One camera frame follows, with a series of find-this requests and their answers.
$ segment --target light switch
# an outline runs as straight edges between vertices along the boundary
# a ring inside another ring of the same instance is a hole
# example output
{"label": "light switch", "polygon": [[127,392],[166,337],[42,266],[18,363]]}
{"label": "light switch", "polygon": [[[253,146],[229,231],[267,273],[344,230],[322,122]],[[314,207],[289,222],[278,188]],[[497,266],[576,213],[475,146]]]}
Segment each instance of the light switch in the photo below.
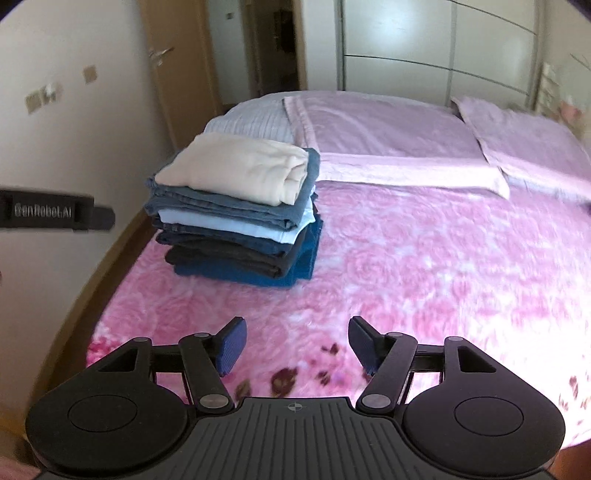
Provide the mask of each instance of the light switch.
{"label": "light switch", "polygon": [[43,105],[43,103],[41,101],[41,93],[39,92],[39,90],[37,90],[36,92],[30,93],[25,98],[25,104],[27,106],[27,110],[29,112],[29,115],[31,115],[33,112],[39,110],[41,108],[41,106]]}
{"label": "light switch", "polygon": [[86,67],[82,73],[84,74],[84,80],[86,82],[86,84],[88,85],[89,83],[95,82],[96,79],[98,78],[98,75],[96,73],[96,66],[95,65],[91,65],[89,67]]}

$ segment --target folded blue shirt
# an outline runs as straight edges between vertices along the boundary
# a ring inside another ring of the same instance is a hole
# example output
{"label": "folded blue shirt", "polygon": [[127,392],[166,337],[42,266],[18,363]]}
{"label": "folded blue shirt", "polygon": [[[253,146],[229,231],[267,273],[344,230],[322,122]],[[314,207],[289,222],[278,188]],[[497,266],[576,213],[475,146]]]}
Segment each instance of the folded blue shirt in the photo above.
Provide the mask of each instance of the folded blue shirt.
{"label": "folded blue shirt", "polygon": [[198,236],[243,245],[265,255],[283,256],[293,247],[291,244],[279,244],[268,238],[257,238],[241,233],[210,230],[209,228],[179,225],[178,223],[162,223],[158,217],[152,219],[152,225],[162,230],[156,241],[163,245],[177,245]]}
{"label": "folded blue shirt", "polygon": [[309,154],[308,173],[293,205],[282,203],[273,207],[188,187],[168,187],[156,183],[152,176],[146,182],[151,190],[151,197],[144,206],[145,210],[148,215],[155,216],[161,209],[186,209],[210,215],[239,218],[259,225],[274,226],[284,231],[292,230],[298,227],[301,221],[314,189],[314,183],[320,173],[320,155],[313,148],[305,150]]}
{"label": "folded blue shirt", "polygon": [[311,280],[323,226],[320,215],[315,215],[315,217],[316,221],[308,226],[298,259],[283,278],[269,278],[244,270],[230,260],[219,258],[211,258],[190,265],[177,265],[174,267],[174,272],[182,277],[198,275],[214,280],[246,283],[258,287],[292,287],[299,278]]}

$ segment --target pink bedspread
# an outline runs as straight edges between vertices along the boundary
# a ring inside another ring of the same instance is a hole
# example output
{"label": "pink bedspread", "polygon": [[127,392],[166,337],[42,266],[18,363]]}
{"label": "pink bedspread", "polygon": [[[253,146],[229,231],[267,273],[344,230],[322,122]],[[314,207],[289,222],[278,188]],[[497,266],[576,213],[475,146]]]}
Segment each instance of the pink bedspread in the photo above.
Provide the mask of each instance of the pink bedspread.
{"label": "pink bedspread", "polygon": [[[558,405],[565,446],[591,439],[586,211],[521,190],[510,202],[365,184],[322,183],[317,192],[324,229],[311,281],[283,290],[177,277],[167,247],[152,241],[105,310],[89,363],[135,336],[176,343],[243,316],[248,343],[223,380],[236,398],[355,401],[367,379],[347,323],[361,314],[420,343],[467,338]],[[177,380],[162,383],[182,395]]]}

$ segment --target folded clothes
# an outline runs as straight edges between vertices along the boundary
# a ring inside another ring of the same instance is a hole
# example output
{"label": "folded clothes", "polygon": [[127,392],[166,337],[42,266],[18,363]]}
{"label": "folded clothes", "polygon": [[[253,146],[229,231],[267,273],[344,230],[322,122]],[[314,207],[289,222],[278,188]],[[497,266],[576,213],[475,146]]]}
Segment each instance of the folded clothes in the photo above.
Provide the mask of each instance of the folded clothes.
{"label": "folded clothes", "polygon": [[312,148],[305,150],[309,154],[308,174],[293,205],[282,203],[277,207],[272,207],[219,193],[193,190],[188,187],[168,187],[158,184],[152,176],[146,182],[146,185],[151,189],[151,198],[146,203],[145,210],[151,216],[157,215],[158,210],[165,208],[191,210],[198,213],[239,218],[250,223],[274,226],[284,231],[292,230],[300,224],[320,171],[318,152]]}
{"label": "folded clothes", "polygon": [[186,245],[195,238],[218,240],[242,245],[265,255],[285,256],[292,244],[280,244],[268,238],[243,235],[223,230],[211,230],[198,226],[179,225],[178,223],[162,223],[159,217],[152,218],[152,225],[162,230],[156,237],[156,241],[162,245]]}
{"label": "folded clothes", "polygon": [[276,227],[254,225],[247,220],[208,215],[207,213],[191,212],[189,210],[163,208],[158,210],[158,215],[164,223],[179,223],[181,225],[200,226],[212,230],[224,230],[226,232],[268,238],[281,244],[293,245],[300,232],[308,224],[314,222],[313,209],[312,199],[308,199],[298,226],[288,232]]}
{"label": "folded clothes", "polygon": [[308,154],[295,145],[212,132],[196,136],[155,180],[265,205],[293,205],[307,166]]}
{"label": "folded clothes", "polygon": [[182,277],[198,275],[214,280],[234,281],[258,287],[292,287],[299,278],[305,280],[311,280],[312,278],[322,226],[323,221],[320,216],[317,216],[315,223],[310,224],[307,229],[295,264],[283,278],[269,278],[244,270],[231,260],[215,258],[194,262],[189,265],[177,265],[174,267],[174,272]]}
{"label": "folded clothes", "polygon": [[166,253],[165,260],[171,265],[190,265],[194,262],[207,261],[210,258],[232,260],[236,266],[244,270],[269,278],[282,278],[287,275],[297,260],[308,228],[306,227],[300,232],[293,248],[282,257],[264,255],[231,242],[193,239],[186,242],[185,245],[173,246]]}

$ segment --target pillowcase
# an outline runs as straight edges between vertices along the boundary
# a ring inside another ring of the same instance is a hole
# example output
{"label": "pillowcase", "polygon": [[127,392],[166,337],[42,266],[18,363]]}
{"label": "pillowcase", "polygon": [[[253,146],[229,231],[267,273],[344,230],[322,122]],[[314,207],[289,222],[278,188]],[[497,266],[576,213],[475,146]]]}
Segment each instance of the pillowcase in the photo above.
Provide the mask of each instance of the pillowcase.
{"label": "pillowcase", "polygon": [[283,101],[295,144],[320,153],[318,181],[485,189],[509,196],[502,172],[447,109],[346,92]]}
{"label": "pillowcase", "polygon": [[564,125],[502,110],[470,97],[453,99],[491,165],[554,196],[591,200],[591,160]]}

